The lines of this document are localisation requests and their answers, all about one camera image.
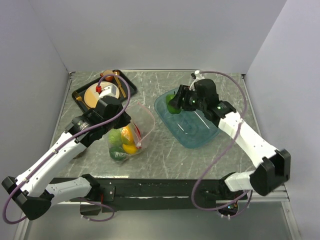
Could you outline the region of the red chili pepper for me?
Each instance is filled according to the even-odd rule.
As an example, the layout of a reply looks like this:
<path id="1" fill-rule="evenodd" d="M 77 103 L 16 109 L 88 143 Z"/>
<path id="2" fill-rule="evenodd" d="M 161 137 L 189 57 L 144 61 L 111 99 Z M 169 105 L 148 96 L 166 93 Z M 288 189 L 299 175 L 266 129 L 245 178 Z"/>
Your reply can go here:
<path id="1" fill-rule="evenodd" d="M 135 123 L 133 125 L 134 125 L 134 132 L 135 132 L 138 140 L 140 141 L 142 139 L 141 132 L 140 132 L 139 128 L 137 127 L 137 125 Z"/>

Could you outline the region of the clear zip top bag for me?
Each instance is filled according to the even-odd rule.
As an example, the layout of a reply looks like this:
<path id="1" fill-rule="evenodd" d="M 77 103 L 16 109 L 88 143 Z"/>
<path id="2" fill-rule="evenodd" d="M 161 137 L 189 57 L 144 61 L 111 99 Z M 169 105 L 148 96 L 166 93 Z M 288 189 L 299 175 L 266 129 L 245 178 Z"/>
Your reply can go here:
<path id="1" fill-rule="evenodd" d="M 107 133 L 109 156 L 118 163 L 146 150 L 156 125 L 153 114 L 140 102 L 129 106 L 126 113 L 131 117 L 130 123 Z"/>

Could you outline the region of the yellow lemon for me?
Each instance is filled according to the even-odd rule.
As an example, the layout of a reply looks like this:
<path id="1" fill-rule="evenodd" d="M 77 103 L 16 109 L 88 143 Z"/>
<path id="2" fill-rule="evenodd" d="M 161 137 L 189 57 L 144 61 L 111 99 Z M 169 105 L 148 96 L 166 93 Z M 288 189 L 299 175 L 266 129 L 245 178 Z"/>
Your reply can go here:
<path id="1" fill-rule="evenodd" d="M 135 145 L 123 144 L 122 148 L 129 155 L 134 155 L 138 151 L 138 148 Z"/>

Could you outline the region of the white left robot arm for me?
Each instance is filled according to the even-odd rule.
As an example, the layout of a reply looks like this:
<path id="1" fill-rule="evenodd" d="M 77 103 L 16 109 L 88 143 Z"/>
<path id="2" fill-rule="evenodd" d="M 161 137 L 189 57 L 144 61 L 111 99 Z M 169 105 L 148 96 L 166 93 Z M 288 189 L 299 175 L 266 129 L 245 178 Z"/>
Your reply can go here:
<path id="1" fill-rule="evenodd" d="M 131 117 L 126 106 L 112 96 L 99 99 L 96 107 L 72 119 L 57 142 L 28 170 L 17 177 L 8 176 L 2 181 L 25 218 L 30 221 L 44 215 L 51 206 L 83 198 L 93 201 L 100 194 L 100 183 L 90 174 L 74 180 L 52 184 L 53 178 L 74 157 L 100 140 L 111 129 L 128 125 Z"/>

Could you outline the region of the large green cabbage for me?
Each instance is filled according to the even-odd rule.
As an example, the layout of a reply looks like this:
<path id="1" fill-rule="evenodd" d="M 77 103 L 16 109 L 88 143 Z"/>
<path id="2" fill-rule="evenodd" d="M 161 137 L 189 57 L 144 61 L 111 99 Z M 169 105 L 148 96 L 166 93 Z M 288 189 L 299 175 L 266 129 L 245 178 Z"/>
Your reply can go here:
<path id="1" fill-rule="evenodd" d="M 121 138 L 121 130 L 120 129 L 111 129 L 108 132 L 108 142 L 115 147 L 122 145 L 122 138 Z"/>

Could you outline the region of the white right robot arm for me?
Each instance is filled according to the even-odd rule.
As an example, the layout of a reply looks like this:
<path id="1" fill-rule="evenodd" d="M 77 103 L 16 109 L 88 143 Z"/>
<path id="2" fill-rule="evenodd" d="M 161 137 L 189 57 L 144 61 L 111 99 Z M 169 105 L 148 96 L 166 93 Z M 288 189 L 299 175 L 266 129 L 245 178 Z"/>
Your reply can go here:
<path id="1" fill-rule="evenodd" d="M 193 90 L 187 85 L 180 85 L 168 104 L 175 110 L 201 111 L 207 120 L 234 139 L 250 158 L 255 170 L 226 176 L 218 188 L 222 198 L 230 199 L 237 191 L 247 190 L 266 196 L 290 179 L 290 153 L 265 141 L 229 102 L 220 100 L 211 79 L 195 82 Z"/>

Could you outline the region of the yellow green mango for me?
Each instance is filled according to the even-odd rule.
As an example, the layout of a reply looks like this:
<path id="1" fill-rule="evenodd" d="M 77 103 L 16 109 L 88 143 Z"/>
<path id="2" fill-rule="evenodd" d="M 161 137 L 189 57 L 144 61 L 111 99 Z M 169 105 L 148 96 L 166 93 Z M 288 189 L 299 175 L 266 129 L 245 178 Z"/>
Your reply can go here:
<path id="1" fill-rule="evenodd" d="M 121 140 L 123 144 L 125 145 L 135 144 L 134 137 L 129 125 L 123 127 L 120 131 L 121 131 Z"/>

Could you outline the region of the dark green avocado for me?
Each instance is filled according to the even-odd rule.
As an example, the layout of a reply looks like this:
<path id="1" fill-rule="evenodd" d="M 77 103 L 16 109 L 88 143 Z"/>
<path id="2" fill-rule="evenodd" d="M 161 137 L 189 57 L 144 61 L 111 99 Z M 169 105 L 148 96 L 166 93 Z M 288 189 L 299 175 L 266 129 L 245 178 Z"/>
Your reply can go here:
<path id="1" fill-rule="evenodd" d="M 117 146 L 109 148 L 109 155 L 114 161 L 123 161 L 129 156 L 121 147 Z"/>

